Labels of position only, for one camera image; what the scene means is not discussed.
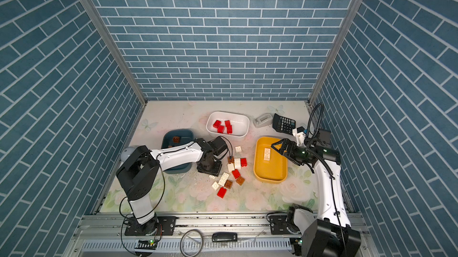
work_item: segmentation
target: white tray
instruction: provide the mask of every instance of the white tray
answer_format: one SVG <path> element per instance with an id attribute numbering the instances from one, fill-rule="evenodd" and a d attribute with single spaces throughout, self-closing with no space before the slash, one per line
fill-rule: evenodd
<path id="1" fill-rule="evenodd" d="M 218 130 L 213 127 L 213 124 L 216 120 L 220 120 L 221 124 L 224 126 L 224 132 L 222 134 L 218 133 Z M 229 120 L 232 125 L 232 134 L 227 134 L 227 128 L 224 124 L 225 120 Z M 250 119 L 241 114 L 229 113 L 216 111 L 213 112 L 207 121 L 207 131 L 211 136 L 223 136 L 229 139 L 241 141 L 245 138 L 248 133 L 248 127 L 250 126 Z"/>

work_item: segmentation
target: dark blue tray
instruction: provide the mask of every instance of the dark blue tray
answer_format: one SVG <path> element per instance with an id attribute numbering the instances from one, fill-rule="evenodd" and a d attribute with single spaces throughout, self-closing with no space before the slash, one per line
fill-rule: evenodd
<path id="1" fill-rule="evenodd" d="M 179 143 L 173 142 L 173 137 L 178 136 L 180 137 Z M 162 139 L 162 146 L 161 149 L 166 149 L 169 146 L 176 147 L 187 144 L 194 140 L 194 134 L 191 130 L 188 129 L 180 129 L 180 130 L 172 130 L 165 134 L 164 139 Z M 192 167 L 192 163 L 181 164 L 176 167 L 170 168 L 165 170 L 164 172 L 168 174 L 182 174 L 189 171 Z"/>

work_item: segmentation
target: blue brick wall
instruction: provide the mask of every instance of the blue brick wall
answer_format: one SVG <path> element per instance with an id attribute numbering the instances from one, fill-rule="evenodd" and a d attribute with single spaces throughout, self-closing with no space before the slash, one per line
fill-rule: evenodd
<path id="1" fill-rule="evenodd" d="M 350 0 L 93 0 L 149 100 L 304 100 Z"/>
<path id="2" fill-rule="evenodd" d="M 458 0 L 363 0 L 318 101 L 382 256 L 458 256 Z"/>
<path id="3" fill-rule="evenodd" d="M 77 0 L 0 0 L 0 256 L 62 254 L 139 102 Z"/>

